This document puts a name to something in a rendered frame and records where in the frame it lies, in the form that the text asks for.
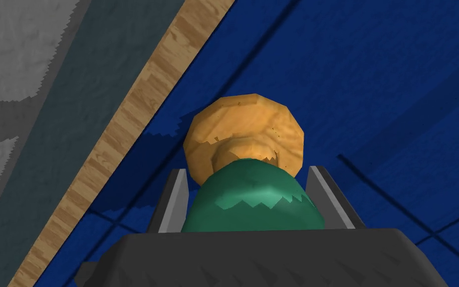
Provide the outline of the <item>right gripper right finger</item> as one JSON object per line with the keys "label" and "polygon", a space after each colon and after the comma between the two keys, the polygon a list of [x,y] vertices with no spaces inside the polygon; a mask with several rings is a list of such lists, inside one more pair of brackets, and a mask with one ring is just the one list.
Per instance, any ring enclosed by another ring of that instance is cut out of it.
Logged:
{"label": "right gripper right finger", "polygon": [[365,229],[366,225],[323,166],[310,166],[305,189],[326,229]]}

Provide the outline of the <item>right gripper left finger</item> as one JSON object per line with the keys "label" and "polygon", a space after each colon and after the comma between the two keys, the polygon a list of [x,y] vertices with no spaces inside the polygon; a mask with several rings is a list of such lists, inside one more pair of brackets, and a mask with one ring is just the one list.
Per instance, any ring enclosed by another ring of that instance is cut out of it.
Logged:
{"label": "right gripper left finger", "polygon": [[146,232],[181,232],[187,216],[188,200],[186,169],[171,170]]}

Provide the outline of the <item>green and wooden door knob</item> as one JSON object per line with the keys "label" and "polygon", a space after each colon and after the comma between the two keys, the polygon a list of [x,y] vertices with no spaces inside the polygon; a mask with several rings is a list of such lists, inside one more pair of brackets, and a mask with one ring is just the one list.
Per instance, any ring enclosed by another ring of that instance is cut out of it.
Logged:
{"label": "green and wooden door knob", "polygon": [[296,180],[304,132],[286,106],[258,94],[217,99],[194,116],[183,148],[200,187],[183,232],[326,226]]}

